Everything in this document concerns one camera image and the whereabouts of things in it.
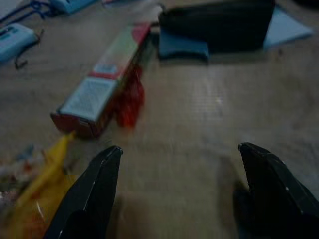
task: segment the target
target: yellow plastic bag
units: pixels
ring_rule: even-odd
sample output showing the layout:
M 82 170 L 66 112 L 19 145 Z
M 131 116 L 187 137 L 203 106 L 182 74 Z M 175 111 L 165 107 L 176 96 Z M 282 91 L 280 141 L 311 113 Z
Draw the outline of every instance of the yellow plastic bag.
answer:
M 46 165 L 42 173 L 18 198 L 7 220 L 8 238 L 43 238 L 65 193 L 75 182 L 74 176 L 63 172 L 67 145 L 73 138 L 74 134 L 66 135 L 45 152 Z

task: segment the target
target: blue object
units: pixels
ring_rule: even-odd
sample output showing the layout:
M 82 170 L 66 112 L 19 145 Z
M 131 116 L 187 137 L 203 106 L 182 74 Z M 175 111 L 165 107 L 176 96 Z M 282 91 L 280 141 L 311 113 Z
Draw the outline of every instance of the blue object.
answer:
M 53 6 L 66 14 L 72 14 L 96 0 L 49 0 Z
M 313 33 L 311 28 L 304 26 L 277 6 L 269 24 L 264 48 L 310 36 Z
M 38 14 L 42 19 L 45 19 L 46 17 L 56 16 L 58 14 L 56 8 L 54 8 L 51 4 L 47 2 L 32 0 L 29 4 L 18 7 L 16 10 L 12 11 L 7 16 L 1 18 L 0 23 L 7 21 L 8 19 L 15 16 L 16 14 L 22 11 L 25 11 L 29 8 L 31 9 L 30 12 L 20 15 L 16 19 L 11 20 L 8 24 L 22 21 L 33 14 Z
M 21 24 L 13 23 L 0 29 L 0 62 L 8 61 L 36 41 L 34 32 Z
M 161 29 L 159 37 L 159 57 L 169 58 L 176 56 L 198 56 L 207 59 L 209 57 L 207 42 L 174 35 Z

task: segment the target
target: blue cable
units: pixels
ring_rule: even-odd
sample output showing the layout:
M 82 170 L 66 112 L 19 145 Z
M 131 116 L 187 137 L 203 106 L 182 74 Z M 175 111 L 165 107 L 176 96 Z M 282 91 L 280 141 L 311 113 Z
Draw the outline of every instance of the blue cable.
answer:
M 18 7 L 16 10 L 12 11 L 8 15 L 6 15 L 5 17 L 1 18 L 0 24 L 7 21 L 9 18 L 15 16 L 16 14 L 18 14 L 26 9 L 29 9 L 29 8 L 31 8 L 32 11 L 30 11 L 22 16 L 19 16 L 18 18 L 10 21 L 6 25 L 22 21 L 33 14 L 38 14 L 42 19 L 45 19 L 46 17 L 53 17 L 53 16 L 57 16 L 57 15 L 61 14 L 61 12 L 59 10 L 57 10 L 54 6 L 52 6 L 51 4 L 49 4 L 47 2 L 42 2 L 42 1 L 38 1 L 38 0 L 31 0 L 29 4 Z

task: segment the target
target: table surface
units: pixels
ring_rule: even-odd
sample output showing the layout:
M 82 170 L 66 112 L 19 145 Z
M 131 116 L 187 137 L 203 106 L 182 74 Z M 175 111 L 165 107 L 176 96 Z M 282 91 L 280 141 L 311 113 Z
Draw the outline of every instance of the table surface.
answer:
M 98 140 L 71 146 L 82 167 L 110 144 L 124 150 L 108 233 L 237 237 L 232 190 L 234 181 L 245 182 L 237 151 L 244 141 L 279 156 L 319 198 L 319 12 L 278 2 L 316 34 L 265 52 L 212 56 L 208 64 L 160 62 L 154 49 L 145 65 L 146 104 L 136 128 L 113 121 Z M 49 113 L 140 13 L 97 2 L 71 16 L 25 22 L 45 34 L 23 56 L 29 61 L 24 69 L 16 71 L 12 62 L 0 66 L 0 157 L 31 143 L 46 148 L 61 137 Z

